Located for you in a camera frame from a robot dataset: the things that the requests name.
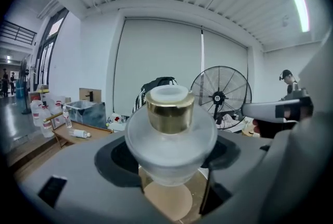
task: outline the window frame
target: window frame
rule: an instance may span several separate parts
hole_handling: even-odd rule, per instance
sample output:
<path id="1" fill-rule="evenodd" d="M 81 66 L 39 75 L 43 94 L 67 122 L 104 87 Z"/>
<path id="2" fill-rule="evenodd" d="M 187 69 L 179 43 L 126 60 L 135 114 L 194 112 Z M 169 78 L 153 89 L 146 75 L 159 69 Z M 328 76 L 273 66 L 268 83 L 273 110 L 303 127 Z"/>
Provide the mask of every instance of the window frame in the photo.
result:
<path id="1" fill-rule="evenodd" d="M 66 9 L 66 8 L 63 8 L 62 10 L 58 11 L 54 16 L 52 16 L 50 18 L 50 20 L 49 20 L 49 22 L 48 22 L 48 24 L 47 24 L 47 26 L 44 30 L 43 37 L 42 37 L 40 46 L 38 48 L 37 58 L 36 58 L 36 63 L 35 63 L 35 68 L 37 69 L 37 71 L 36 71 L 36 74 L 34 74 L 34 82 L 33 82 L 34 90 L 37 89 L 38 84 L 44 84 L 43 80 L 45 79 L 45 77 L 46 77 L 46 84 L 47 85 L 49 84 L 49 81 L 48 81 L 49 80 L 49 71 L 50 71 L 50 64 L 51 64 L 53 50 L 54 50 L 54 47 L 55 47 L 55 44 L 56 44 L 58 34 L 61 30 L 61 27 L 62 27 L 68 13 L 69 13 L 69 10 Z M 63 18 L 63 20 L 62 20 L 62 22 L 59 26 L 58 31 L 55 32 L 54 34 L 52 34 L 50 37 L 48 37 L 48 35 L 49 35 L 49 33 L 52 29 L 52 26 L 56 22 L 61 20 L 62 18 Z M 51 49 L 50 56 L 49 56 L 49 59 L 48 59 L 47 72 L 45 72 L 44 69 L 45 69 L 45 66 L 46 66 L 45 62 L 46 62 L 46 56 L 47 56 L 47 48 L 51 43 L 53 43 L 53 45 L 51 47 L 52 49 Z"/>

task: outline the electric fan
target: electric fan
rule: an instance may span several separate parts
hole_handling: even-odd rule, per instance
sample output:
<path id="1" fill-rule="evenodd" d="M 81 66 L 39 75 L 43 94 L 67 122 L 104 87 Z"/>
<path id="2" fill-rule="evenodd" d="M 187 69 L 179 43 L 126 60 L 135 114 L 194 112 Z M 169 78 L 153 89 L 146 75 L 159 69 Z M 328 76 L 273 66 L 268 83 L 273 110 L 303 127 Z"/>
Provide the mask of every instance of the electric fan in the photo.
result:
<path id="1" fill-rule="evenodd" d="M 213 116 L 218 129 L 228 129 L 240 123 L 244 119 L 241 106 L 252 100 L 245 77 L 226 66 L 204 70 L 194 80 L 191 90 L 195 102 Z"/>

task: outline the railing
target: railing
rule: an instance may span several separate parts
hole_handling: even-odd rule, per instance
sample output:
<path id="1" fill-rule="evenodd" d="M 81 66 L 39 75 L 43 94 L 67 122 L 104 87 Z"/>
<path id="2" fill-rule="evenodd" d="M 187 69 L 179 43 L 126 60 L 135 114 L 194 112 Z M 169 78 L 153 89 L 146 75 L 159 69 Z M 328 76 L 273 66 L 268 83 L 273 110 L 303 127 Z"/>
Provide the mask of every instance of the railing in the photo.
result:
<path id="1" fill-rule="evenodd" d="M 30 45 L 32 45 L 35 35 L 36 32 L 5 20 L 0 27 L 0 36 L 11 38 Z"/>

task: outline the beige disc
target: beige disc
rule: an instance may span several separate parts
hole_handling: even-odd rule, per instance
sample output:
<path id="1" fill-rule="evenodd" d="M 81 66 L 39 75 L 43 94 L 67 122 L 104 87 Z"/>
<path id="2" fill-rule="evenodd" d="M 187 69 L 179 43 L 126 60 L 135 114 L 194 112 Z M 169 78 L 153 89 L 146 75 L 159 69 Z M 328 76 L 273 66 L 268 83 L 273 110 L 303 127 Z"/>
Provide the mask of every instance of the beige disc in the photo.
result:
<path id="1" fill-rule="evenodd" d="M 145 187 L 144 193 L 148 200 L 172 221 L 185 217 L 193 203 L 192 194 L 185 185 L 167 187 L 153 181 Z"/>

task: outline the ceiling light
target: ceiling light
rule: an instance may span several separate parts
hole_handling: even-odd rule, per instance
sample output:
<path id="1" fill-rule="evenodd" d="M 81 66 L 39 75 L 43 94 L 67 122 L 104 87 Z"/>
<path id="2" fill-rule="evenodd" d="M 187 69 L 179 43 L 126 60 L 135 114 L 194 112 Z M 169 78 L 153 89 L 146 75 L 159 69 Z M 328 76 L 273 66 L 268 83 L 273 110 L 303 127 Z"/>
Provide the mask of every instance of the ceiling light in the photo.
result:
<path id="1" fill-rule="evenodd" d="M 310 30 L 310 24 L 309 24 L 309 15 L 308 15 L 308 9 L 306 8 L 305 0 L 294 0 L 298 15 L 300 17 L 302 32 L 308 32 Z"/>

